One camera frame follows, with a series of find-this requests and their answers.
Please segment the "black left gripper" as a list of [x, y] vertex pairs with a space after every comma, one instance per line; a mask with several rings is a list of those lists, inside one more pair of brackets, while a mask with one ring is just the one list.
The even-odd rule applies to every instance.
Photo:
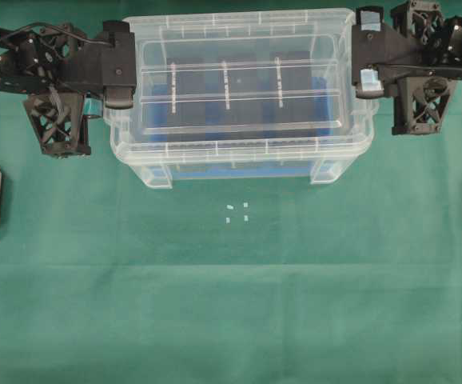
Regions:
[[135, 36], [128, 22], [107, 20], [94, 38], [71, 24], [0, 35], [0, 90], [24, 94], [40, 151], [54, 158], [91, 153], [88, 121], [95, 100], [129, 110], [136, 90]]

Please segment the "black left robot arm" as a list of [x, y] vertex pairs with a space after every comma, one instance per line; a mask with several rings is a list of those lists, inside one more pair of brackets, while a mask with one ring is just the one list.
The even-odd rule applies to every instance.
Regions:
[[135, 35], [109, 20], [93, 38], [70, 22], [0, 27], [0, 91], [26, 96], [24, 109], [43, 154], [90, 155], [88, 99], [105, 110], [133, 107], [137, 88]]

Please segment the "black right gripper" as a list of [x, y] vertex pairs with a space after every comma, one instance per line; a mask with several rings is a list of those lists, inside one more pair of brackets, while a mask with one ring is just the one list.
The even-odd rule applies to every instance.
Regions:
[[356, 8], [352, 26], [352, 85], [361, 99], [393, 101], [394, 135], [441, 131], [456, 81], [439, 73], [433, 35], [444, 26], [438, 2], [407, 1], [384, 20], [381, 6]]

